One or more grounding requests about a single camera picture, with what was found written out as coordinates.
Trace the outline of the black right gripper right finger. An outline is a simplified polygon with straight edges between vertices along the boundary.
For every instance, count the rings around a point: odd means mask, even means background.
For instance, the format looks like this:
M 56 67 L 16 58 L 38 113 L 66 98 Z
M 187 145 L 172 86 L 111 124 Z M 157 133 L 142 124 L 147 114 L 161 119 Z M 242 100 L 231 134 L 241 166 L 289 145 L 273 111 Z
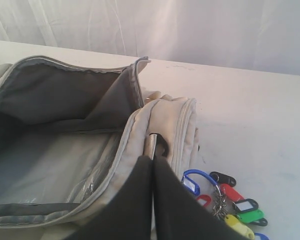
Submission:
M 164 157 L 153 160 L 152 191 L 158 240 L 241 240 L 182 186 Z

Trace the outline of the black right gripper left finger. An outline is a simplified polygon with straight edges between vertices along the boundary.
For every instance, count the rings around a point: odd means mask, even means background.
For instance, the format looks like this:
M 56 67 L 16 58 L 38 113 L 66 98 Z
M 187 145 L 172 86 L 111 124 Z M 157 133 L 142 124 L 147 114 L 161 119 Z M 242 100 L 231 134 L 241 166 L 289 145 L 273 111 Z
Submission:
M 140 156 L 115 197 L 68 240 L 149 240 L 152 226 L 152 163 Z

